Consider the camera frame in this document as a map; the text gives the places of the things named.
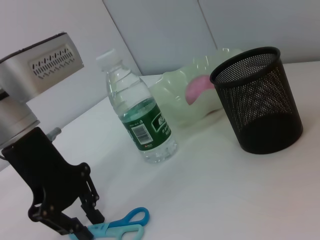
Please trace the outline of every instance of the black mesh pencil holder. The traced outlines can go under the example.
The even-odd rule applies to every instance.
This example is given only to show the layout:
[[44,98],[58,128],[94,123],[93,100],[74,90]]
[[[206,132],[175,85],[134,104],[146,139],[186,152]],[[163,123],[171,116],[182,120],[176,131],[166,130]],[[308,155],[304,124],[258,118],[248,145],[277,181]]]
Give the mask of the black mesh pencil holder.
[[274,153],[301,136],[279,49],[261,47],[232,57],[212,72],[210,81],[245,151]]

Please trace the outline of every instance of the bottle cap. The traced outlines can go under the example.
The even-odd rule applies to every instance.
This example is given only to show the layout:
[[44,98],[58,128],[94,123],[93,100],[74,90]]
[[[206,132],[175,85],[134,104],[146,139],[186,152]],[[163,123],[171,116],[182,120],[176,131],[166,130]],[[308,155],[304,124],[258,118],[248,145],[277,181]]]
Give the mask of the bottle cap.
[[103,72],[117,65],[121,61],[122,60],[115,49],[109,50],[96,58],[96,62]]

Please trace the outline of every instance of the pink object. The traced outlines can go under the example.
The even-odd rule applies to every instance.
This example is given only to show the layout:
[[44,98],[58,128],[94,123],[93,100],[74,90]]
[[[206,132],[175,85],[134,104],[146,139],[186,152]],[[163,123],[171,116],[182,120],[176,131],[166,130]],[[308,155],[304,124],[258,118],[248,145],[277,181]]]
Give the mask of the pink object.
[[185,89],[185,100],[191,105],[198,97],[207,89],[215,89],[215,86],[210,82],[209,75],[198,76],[189,82]]

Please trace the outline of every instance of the barcode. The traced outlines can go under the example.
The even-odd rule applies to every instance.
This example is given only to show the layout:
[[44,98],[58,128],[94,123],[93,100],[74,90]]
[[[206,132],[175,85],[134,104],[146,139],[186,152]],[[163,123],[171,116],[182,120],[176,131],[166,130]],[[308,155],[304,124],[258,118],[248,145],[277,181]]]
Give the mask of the barcode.
[[139,126],[135,126],[131,128],[136,138],[139,140],[140,144],[148,144],[153,141],[148,129],[144,124],[140,124]]

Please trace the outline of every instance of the green bottle label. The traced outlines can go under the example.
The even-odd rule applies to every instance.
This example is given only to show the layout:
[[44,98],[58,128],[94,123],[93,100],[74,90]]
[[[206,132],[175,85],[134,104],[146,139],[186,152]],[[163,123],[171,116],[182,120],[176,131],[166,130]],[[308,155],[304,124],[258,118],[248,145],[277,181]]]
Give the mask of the green bottle label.
[[171,129],[156,104],[147,114],[129,122],[123,122],[137,148],[147,151],[163,144],[171,135]]

